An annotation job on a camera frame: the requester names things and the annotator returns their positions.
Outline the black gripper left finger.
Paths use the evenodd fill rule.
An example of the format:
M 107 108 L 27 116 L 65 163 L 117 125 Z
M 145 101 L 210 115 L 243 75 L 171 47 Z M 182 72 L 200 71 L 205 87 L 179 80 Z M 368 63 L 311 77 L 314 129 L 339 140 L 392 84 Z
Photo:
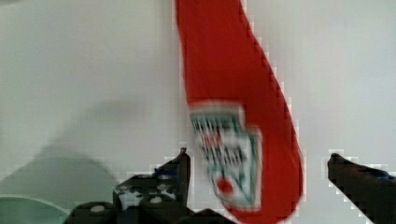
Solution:
M 187 149 L 148 175 L 134 175 L 113 189 L 113 201 L 84 203 L 64 224 L 236 224 L 211 210 L 187 207 L 191 158 Z

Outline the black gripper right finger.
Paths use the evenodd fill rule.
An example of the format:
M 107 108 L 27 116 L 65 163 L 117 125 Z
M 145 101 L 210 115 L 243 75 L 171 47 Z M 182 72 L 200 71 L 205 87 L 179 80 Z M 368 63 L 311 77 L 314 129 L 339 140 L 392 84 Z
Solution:
M 328 160 L 328 179 L 374 224 L 396 223 L 396 183 L 388 172 L 349 161 Z

